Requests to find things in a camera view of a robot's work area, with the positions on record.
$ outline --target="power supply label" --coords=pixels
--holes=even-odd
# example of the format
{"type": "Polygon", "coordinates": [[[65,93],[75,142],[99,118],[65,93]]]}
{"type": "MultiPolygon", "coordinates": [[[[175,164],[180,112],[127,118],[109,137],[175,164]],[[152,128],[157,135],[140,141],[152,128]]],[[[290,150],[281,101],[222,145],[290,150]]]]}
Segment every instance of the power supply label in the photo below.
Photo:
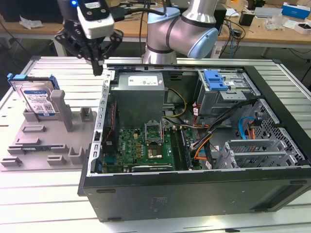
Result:
{"type": "Polygon", "coordinates": [[[44,90],[24,91],[28,104],[33,111],[41,116],[53,116],[55,110],[50,101],[47,100],[48,94],[44,90]]]}
{"type": "Polygon", "coordinates": [[[130,76],[128,77],[129,86],[158,86],[157,76],[130,76]]]}

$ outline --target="motherboard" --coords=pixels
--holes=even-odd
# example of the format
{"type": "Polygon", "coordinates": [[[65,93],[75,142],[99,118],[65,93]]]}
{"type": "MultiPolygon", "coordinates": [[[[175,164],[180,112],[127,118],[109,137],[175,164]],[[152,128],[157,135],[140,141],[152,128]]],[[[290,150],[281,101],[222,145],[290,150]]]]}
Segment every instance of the motherboard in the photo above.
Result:
{"type": "Polygon", "coordinates": [[[118,152],[106,154],[103,172],[144,172],[191,169],[191,129],[121,128],[118,152]]]}

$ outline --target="blue box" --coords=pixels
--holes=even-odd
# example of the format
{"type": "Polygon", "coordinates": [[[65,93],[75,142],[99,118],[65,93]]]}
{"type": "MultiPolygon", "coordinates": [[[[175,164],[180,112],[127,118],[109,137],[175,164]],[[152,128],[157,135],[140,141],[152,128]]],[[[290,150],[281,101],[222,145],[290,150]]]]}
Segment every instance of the blue box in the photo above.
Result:
{"type": "Polygon", "coordinates": [[[306,17],[308,17],[311,11],[310,7],[289,4],[287,2],[283,3],[282,9],[282,14],[284,16],[291,16],[301,19],[305,19],[306,17]]]}

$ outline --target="white box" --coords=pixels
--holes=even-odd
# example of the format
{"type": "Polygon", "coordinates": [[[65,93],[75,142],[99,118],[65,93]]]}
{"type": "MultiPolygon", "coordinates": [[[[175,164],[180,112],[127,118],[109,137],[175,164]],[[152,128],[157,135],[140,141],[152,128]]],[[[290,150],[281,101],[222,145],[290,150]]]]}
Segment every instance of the white box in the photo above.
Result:
{"type": "Polygon", "coordinates": [[[298,23],[294,26],[294,30],[300,34],[311,34],[311,25],[306,22],[298,23]]]}

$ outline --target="computer chassis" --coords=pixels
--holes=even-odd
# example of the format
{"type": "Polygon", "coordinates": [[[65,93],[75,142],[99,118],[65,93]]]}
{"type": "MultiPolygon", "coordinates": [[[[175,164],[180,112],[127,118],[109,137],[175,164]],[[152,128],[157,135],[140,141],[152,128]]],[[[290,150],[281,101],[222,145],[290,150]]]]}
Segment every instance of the computer chassis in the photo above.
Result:
{"type": "MultiPolygon", "coordinates": [[[[102,98],[83,179],[84,192],[99,221],[273,212],[310,189],[311,139],[254,67],[118,64],[107,65],[104,75],[102,98]],[[224,84],[235,82],[236,86],[226,93],[211,91],[204,80],[206,70],[219,72],[225,79],[224,84]],[[157,157],[156,161],[165,159],[165,163],[144,166],[141,159],[153,161],[153,157],[147,157],[153,156],[149,144],[141,145],[146,143],[144,132],[137,126],[131,131],[111,122],[117,115],[118,119],[121,117],[113,90],[120,88],[122,74],[135,72],[146,76],[162,73],[163,79],[159,83],[165,84],[165,113],[181,104],[176,97],[169,95],[167,87],[179,87],[180,90],[185,86],[194,87],[183,92],[187,101],[196,106],[210,103],[209,108],[198,110],[197,117],[202,126],[211,125],[215,118],[236,103],[250,98],[258,101],[237,109],[218,126],[210,140],[213,149],[205,146],[205,152],[200,154],[207,159],[199,162],[194,159],[191,147],[202,132],[160,119],[155,125],[161,137],[157,138],[155,145],[161,146],[162,157],[157,157]],[[114,114],[106,111],[107,103],[113,103],[114,114]],[[237,127],[239,119],[255,118],[258,114],[264,115],[264,119],[254,129],[255,139],[243,140],[237,127]],[[107,125],[105,119],[110,115],[112,119],[107,125]],[[110,150],[109,146],[113,144],[115,147],[110,150]],[[125,160],[120,153],[123,158],[133,154],[131,165],[122,164],[125,160]]],[[[187,115],[182,120],[186,124],[189,119],[187,115]]]]}

